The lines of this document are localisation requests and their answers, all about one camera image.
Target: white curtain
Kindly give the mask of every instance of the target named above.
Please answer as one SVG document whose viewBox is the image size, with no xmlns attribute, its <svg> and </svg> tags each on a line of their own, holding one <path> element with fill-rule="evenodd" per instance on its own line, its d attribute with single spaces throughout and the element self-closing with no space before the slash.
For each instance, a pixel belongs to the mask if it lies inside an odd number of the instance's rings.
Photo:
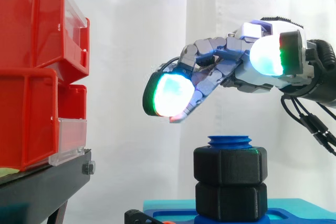
<svg viewBox="0 0 336 224">
<path fill-rule="evenodd" d="M 336 46 L 334 0 L 75 0 L 91 20 L 88 140 L 96 173 L 69 201 L 65 223 L 123 223 L 146 199 L 194 198 L 192 153 L 208 135 L 246 134 L 268 151 L 268 196 L 336 211 L 336 159 L 288 117 L 281 93 L 218 88 L 184 123 L 149 117 L 142 92 L 186 43 L 242 22 L 285 16 Z M 331 130 L 335 123 L 311 102 Z"/>
</svg>

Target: red plastic drawer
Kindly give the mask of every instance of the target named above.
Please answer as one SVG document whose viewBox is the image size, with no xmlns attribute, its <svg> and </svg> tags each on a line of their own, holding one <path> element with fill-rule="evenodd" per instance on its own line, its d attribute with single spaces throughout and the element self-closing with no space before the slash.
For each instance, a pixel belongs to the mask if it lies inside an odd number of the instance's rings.
<svg viewBox="0 0 336 224">
<path fill-rule="evenodd" d="M 52 68 L 60 82 L 89 74 L 89 20 L 73 0 L 0 0 L 0 68 Z"/>
<path fill-rule="evenodd" d="M 0 69 L 0 90 L 0 167 L 26 170 L 51 155 L 59 164 L 83 149 L 85 86 L 59 86 L 52 69 Z"/>
</svg>

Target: black clamp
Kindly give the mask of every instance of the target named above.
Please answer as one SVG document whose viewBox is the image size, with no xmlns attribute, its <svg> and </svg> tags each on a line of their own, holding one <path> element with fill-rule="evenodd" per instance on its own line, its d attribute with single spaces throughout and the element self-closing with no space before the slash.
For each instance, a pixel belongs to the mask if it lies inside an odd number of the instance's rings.
<svg viewBox="0 0 336 224">
<path fill-rule="evenodd" d="M 163 224 L 162 222 L 155 220 L 154 218 L 144 214 L 139 210 L 128 210 L 125 213 L 125 224 Z"/>
</svg>

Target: metal nut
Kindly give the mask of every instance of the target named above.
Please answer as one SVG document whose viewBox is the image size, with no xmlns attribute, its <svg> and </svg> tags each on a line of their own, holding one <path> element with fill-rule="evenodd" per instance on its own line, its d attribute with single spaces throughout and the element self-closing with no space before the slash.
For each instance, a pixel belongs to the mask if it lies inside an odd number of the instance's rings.
<svg viewBox="0 0 336 224">
<path fill-rule="evenodd" d="M 86 175 L 93 175 L 96 171 L 96 163 L 93 160 L 90 160 L 83 166 L 83 173 Z"/>
</svg>

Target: robotic arm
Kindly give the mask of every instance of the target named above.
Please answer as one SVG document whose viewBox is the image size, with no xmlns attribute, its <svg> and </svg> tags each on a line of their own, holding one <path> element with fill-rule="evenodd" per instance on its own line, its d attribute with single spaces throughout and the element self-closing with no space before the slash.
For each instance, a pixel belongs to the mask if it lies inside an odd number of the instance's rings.
<svg viewBox="0 0 336 224">
<path fill-rule="evenodd" d="M 148 115 L 168 116 L 171 123 L 186 119 L 218 86 L 247 93 L 269 92 L 276 87 L 281 104 L 329 152 L 336 138 L 299 102 L 316 101 L 336 107 L 336 58 L 330 44 L 306 40 L 302 26 L 284 18 L 263 18 L 243 25 L 226 38 L 197 40 L 152 74 L 143 95 Z M 296 117 L 286 106 L 293 102 Z"/>
</svg>

